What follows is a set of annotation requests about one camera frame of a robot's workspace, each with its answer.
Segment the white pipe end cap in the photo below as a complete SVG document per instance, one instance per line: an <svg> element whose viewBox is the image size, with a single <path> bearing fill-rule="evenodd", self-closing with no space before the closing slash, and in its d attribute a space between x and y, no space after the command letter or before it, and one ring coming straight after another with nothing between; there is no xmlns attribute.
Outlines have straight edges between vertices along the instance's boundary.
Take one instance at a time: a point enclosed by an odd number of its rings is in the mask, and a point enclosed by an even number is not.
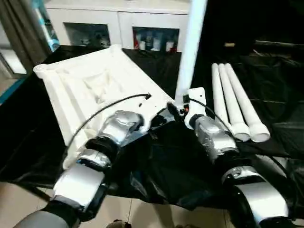
<svg viewBox="0 0 304 228"><path fill-rule="evenodd" d="M250 131L245 123L235 123L232 125L233 136L237 139L246 142L250 139Z"/></svg>
<svg viewBox="0 0 304 228"><path fill-rule="evenodd" d="M251 140L255 143L265 142L270 138L270 133L263 123L255 123L249 126Z"/></svg>

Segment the white pvc pipe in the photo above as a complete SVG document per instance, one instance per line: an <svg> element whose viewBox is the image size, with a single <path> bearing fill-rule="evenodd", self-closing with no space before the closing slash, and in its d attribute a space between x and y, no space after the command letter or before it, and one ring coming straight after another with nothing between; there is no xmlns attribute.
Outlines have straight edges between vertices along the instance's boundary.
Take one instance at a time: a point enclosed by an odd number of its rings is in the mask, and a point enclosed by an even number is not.
<svg viewBox="0 0 304 228"><path fill-rule="evenodd" d="M183 96L191 87L200 35L208 0L192 0L187 35L180 61L180 71L175 91L175 105L183 108Z"/></svg>
<svg viewBox="0 0 304 228"><path fill-rule="evenodd" d="M219 66L214 63L212 64L212 91L213 91L213 106L214 112L222 119L222 121L227 125L229 130L231 126L228 121L228 115L226 110L225 99L223 95L222 83L219 77Z"/></svg>
<svg viewBox="0 0 304 228"><path fill-rule="evenodd" d="M241 110L238 106L238 101L233 92L228 75L226 74L224 64L219 64L218 67L233 134L236 138L245 142L250 139L249 128L244 122Z"/></svg>
<svg viewBox="0 0 304 228"><path fill-rule="evenodd" d="M258 143L268 140L270 138L270 133L258 117L232 66L227 63L225 64L225 69L244 114L244 118L249 126L251 140Z"/></svg>

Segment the white vertical pole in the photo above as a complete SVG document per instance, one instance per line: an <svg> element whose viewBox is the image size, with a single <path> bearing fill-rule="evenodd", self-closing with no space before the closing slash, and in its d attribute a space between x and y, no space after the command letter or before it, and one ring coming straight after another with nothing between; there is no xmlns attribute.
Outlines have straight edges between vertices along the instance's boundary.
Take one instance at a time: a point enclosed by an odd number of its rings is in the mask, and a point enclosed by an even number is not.
<svg viewBox="0 0 304 228"><path fill-rule="evenodd" d="M225 64L225 69L237 97L237 101L244 114L244 118L249 126L251 140L258 143L268 140L270 138L270 133L258 117L232 66L227 63Z"/></svg>
<svg viewBox="0 0 304 228"><path fill-rule="evenodd" d="M248 141L250 139L249 128L244 123L241 110L238 106L238 101L233 92L228 75L226 74L225 66L224 64L219 64L218 67L233 134L236 138L244 142Z"/></svg>
<svg viewBox="0 0 304 228"><path fill-rule="evenodd" d="M208 0L192 0L187 35L180 61L180 71L175 91L175 105L183 108L183 96L191 87L197 51L200 44L200 35L206 13Z"/></svg>

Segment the black tablecloth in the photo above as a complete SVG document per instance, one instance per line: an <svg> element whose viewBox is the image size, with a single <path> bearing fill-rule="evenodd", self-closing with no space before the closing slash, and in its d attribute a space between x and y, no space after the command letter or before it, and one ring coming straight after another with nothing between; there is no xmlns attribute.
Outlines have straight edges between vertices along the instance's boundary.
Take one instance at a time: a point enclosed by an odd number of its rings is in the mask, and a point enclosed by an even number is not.
<svg viewBox="0 0 304 228"><path fill-rule="evenodd" d="M45 63L76 57L95 49L61 46ZM123 50L165 92L174 97L179 53ZM304 93L299 77L304 65L274 57L220 58L198 56L192 87L205 88L213 106L211 64L229 61L262 121L271 132L263 143L238 143L254 165L290 203L292 190L285 178L271 173L254 154L287 157L287 169L299 190L297 215L303 218L304 198ZM42 80L32 74L0 106L0 180L51 188L62 172L63 138ZM219 180L193 131L171 122L123 148L116 164L112 194L147 202L224 207Z"/></svg>

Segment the black cable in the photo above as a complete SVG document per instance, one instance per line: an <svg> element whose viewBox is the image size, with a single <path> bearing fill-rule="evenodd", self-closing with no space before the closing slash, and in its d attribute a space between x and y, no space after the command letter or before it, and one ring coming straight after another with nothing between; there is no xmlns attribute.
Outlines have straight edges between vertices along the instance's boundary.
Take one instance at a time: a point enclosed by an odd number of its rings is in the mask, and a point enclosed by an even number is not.
<svg viewBox="0 0 304 228"><path fill-rule="evenodd" d="M294 199L293 199L293 204L292 204L291 213L290 213L292 219L294 219L295 218L295 208L296 208L296 204L298 202L298 191L296 189L295 181L292 179L291 175L286 170L286 168L277 159L275 159L273 156L268 156L268 157L280 168L280 170L283 171L286 178L290 182L291 187L294 189Z"/></svg>
<svg viewBox="0 0 304 228"><path fill-rule="evenodd" d="M192 99L192 98L188 98L189 101L194 101L198 104L200 104L201 106L207 108L216 118L218 118L218 120L227 128L228 132L231 134L232 137L233 134L232 132L229 130L228 126L225 124L225 122L222 120L222 118L220 118L210 107L208 107L207 105L203 104L202 102L198 101L198 100L195 100L195 99Z"/></svg>
<svg viewBox="0 0 304 228"><path fill-rule="evenodd" d="M83 127L90 121L92 120L95 116L97 116L99 113L101 113L103 110L109 108L109 107L112 107L113 105L117 104L117 103L120 103L122 101L125 101L125 100L128 100L128 99L131 99L131 98L134 98L134 97L139 97L139 96L144 96L146 99L149 99L151 97L150 94L137 94L137 95L132 95L132 96L128 96L128 97L125 97L123 99L120 99L118 101L115 101L111 104L108 104L107 106L103 107L102 109L98 110L97 112L95 112L93 115L91 115L90 118L88 118L86 121L83 122L83 124L77 129L77 131L73 134L72 138L70 139L66 149L65 149L65 152L64 154L67 153L68 149L71 147L75 137L78 135L78 133L80 132L81 129L83 129Z"/></svg>

